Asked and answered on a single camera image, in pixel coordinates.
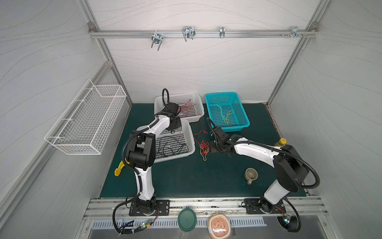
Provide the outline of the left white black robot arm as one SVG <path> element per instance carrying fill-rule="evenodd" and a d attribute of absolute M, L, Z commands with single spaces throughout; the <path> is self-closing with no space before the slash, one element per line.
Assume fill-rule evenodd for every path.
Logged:
<path fill-rule="evenodd" d="M 152 183 L 152 165 L 156 159 L 156 138 L 164 131 L 174 131 L 182 126 L 178 114 L 181 107 L 168 102 L 163 110 L 155 114 L 155 119 L 149 125 L 131 132 L 125 142 L 121 162 L 114 175 L 119 176 L 123 168 L 134 171 L 137 182 L 137 196 L 133 200 L 138 211 L 150 215 L 155 210 L 155 189 Z"/>

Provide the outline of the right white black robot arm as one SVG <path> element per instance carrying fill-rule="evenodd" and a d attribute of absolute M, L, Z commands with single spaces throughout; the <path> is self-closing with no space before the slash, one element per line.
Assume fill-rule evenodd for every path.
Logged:
<path fill-rule="evenodd" d="M 261 161 L 275 170 L 275 181 L 260 199 L 251 204 L 265 214 L 270 214 L 276 205 L 290 193 L 301 188 L 314 189 L 320 185 L 316 170 L 304 161 L 293 146 L 269 146 L 234 134 L 230 136 L 219 126 L 210 126 L 213 136 L 212 148 L 217 152 L 247 156 Z"/>

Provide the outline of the red alligator clip lead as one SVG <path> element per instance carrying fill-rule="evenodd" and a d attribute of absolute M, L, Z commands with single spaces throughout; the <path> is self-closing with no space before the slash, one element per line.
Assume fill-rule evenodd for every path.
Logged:
<path fill-rule="evenodd" d="M 187 102 L 181 106 L 179 116 L 186 118 L 186 117 L 200 117 L 202 115 L 201 113 L 199 113 L 199 111 L 197 111 L 196 105 L 194 103 Z"/>

